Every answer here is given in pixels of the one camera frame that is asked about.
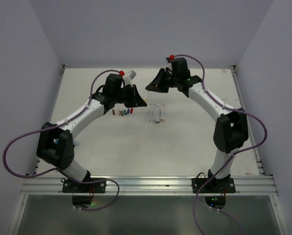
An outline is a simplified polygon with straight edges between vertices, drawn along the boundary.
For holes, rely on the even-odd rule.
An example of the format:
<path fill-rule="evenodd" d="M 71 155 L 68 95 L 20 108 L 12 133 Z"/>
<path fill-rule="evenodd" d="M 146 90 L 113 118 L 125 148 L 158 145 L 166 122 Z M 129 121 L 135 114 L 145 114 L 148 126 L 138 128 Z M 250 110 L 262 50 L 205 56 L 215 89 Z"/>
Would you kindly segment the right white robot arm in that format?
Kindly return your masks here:
<path fill-rule="evenodd" d="M 201 77 L 192 75 L 187 58 L 184 54 L 167 57 L 168 66 L 161 68 L 145 89 L 167 93 L 170 88 L 176 88 L 198 103 L 215 121 L 213 141 L 217 152 L 208 173 L 207 186 L 210 191 L 218 192 L 225 186 L 224 179 L 230 176 L 233 155 L 248 140 L 247 117 L 242 108 L 235 109 L 208 90 L 204 73 Z"/>

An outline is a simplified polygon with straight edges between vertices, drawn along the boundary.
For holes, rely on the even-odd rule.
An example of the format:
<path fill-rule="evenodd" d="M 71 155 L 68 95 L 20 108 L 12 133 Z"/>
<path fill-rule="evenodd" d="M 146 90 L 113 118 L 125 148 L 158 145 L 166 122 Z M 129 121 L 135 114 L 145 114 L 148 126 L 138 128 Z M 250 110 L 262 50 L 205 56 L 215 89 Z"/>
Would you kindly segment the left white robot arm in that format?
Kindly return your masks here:
<path fill-rule="evenodd" d="M 94 120 L 105 115 L 116 104 L 126 108 L 145 107 L 147 104 L 132 83 L 135 71 L 108 71 L 105 84 L 96 91 L 90 90 L 87 102 L 67 118 L 42 126 L 37 146 L 37 156 L 56 167 L 62 174 L 74 179 L 80 192 L 91 186 L 90 173 L 74 157 L 74 139 Z"/>

